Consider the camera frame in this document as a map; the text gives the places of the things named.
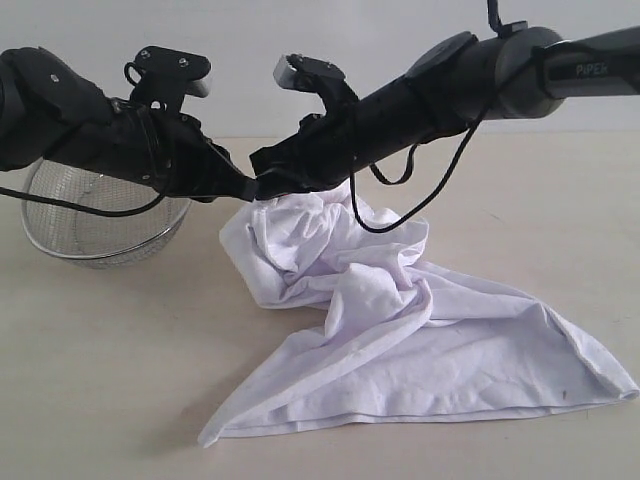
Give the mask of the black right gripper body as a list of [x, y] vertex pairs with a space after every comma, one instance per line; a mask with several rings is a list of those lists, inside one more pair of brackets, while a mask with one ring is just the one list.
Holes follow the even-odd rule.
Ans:
[[334, 188], [380, 159], [380, 92], [338, 112], [303, 118], [287, 139], [299, 143], [303, 176], [315, 185], [311, 192]]

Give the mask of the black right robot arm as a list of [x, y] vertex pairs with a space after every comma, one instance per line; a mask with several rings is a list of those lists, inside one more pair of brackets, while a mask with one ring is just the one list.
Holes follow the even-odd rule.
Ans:
[[336, 65], [301, 54], [283, 56], [274, 77], [284, 89], [318, 95], [325, 110], [251, 155], [260, 200], [333, 189], [351, 172], [464, 133], [478, 119], [539, 119], [571, 97], [635, 95], [639, 31], [574, 41], [544, 27], [487, 40], [462, 32], [365, 97]]

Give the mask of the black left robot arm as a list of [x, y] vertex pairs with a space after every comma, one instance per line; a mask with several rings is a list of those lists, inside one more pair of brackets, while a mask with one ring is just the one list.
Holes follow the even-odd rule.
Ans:
[[42, 47], [1, 55], [1, 169], [38, 160], [143, 185], [167, 197], [208, 203], [252, 201], [254, 179], [183, 112], [186, 97], [204, 98], [212, 72], [204, 56], [147, 46], [124, 67], [126, 99]]

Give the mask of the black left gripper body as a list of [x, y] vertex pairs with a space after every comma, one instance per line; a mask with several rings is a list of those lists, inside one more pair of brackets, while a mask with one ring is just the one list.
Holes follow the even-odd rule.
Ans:
[[235, 196], [235, 168], [193, 120], [146, 107], [125, 109], [107, 125], [85, 124], [69, 141], [70, 164], [144, 185], [169, 197]]

